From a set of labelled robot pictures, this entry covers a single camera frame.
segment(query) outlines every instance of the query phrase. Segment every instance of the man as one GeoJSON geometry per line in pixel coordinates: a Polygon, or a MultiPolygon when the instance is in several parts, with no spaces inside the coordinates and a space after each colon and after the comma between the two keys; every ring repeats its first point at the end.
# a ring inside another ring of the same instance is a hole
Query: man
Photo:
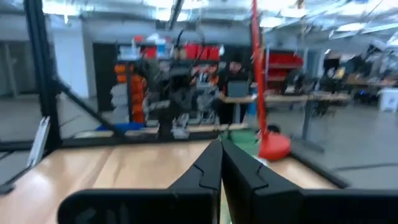
{"type": "MultiPolygon", "coordinates": [[[[227,67],[220,71],[218,88],[224,93],[224,96],[228,96],[228,82],[230,81],[245,81],[251,84],[251,77],[248,72],[243,71],[241,64],[240,54],[236,54],[232,57],[227,67]]],[[[241,104],[241,117],[240,123],[243,122],[244,115],[246,114],[247,105],[241,104]]],[[[234,119],[234,104],[222,103],[218,109],[218,116],[221,124],[231,124],[234,119]]]]}

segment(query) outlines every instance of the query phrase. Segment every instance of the red base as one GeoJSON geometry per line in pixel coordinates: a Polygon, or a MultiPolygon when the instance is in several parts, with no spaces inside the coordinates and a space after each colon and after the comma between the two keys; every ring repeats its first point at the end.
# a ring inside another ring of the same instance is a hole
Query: red base
{"type": "Polygon", "coordinates": [[[267,139],[260,143],[259,157],[267,160],[283,159],[290,153],[290,139],[281,135],[268,133],[267,139]]]}

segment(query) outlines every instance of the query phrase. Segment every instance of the gray floor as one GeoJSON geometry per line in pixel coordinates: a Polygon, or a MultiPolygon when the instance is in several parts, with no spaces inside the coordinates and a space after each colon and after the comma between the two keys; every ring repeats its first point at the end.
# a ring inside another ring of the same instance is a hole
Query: gray floor
{"type": "MultiPolygon", "coordinates": [[[[88,100],[96,108],[96,100],[88,100]]],[[[63,138],[80,131],[92,130],[100,124],[68,100],[58,103],[63,138]]],[[[334,170],[352,183],[354,188],[398,189],[398,114],[380,112],[377,108],[347,106],[336,108],[334,116],[312,119],[310,140],[323,146],[325,153],[293,145],[306,157],[334,170]],[[370,169],[337,170],[351,166],[388,164],[370,169]]],[[[32,139],[40,121],[40,107],[35,98],[0,100],[0,139],[32,139]]],[[[269,115],[285,134],[301,134],[303,113],[299,105],[293,111],[279,106],[269,115]]],[[[0,162],[0,183],[24,168],[27,154],[18,153],[0,162]]]]}

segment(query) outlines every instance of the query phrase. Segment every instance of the red pole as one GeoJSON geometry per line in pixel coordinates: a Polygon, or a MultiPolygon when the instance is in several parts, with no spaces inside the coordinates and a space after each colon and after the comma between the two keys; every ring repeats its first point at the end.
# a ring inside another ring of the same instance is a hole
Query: red pole
{"type": "Polygon", "coordinates": [[[266,126],[266,108],[264,103],[265,97],[265,84],[262,72],[261,72],[261,47],[259,41],[259,21],[257,15],[257,0],[252,2],[252,20],[251,20],[251,32],[252,32],[252,44],[253,44],[253,59],[254,59],[254,77],[258,85],[258,107],[259,107],[259,122],[261,129],[262,141],[265,141],[268,137],[266,126]]]}

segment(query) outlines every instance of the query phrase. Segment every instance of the ceiling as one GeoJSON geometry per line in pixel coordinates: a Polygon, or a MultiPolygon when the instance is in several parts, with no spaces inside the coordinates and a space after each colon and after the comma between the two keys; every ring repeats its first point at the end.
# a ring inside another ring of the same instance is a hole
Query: ceiling
{"type": "MultiPolygon", "coordinates": [[[[48,14],[85,18],[169,21],[177,0],[43,0],[48,14]]],[[[307,41],[363,35],[392,41],[398,31],[397,0],[257,0],[265,32],[307,41]]],[[[0,0],[0,11],[22,9],[23,0],[0,0]]],[[[251,0],[184,0],[177,21],[248,25],[251,0]]]]}

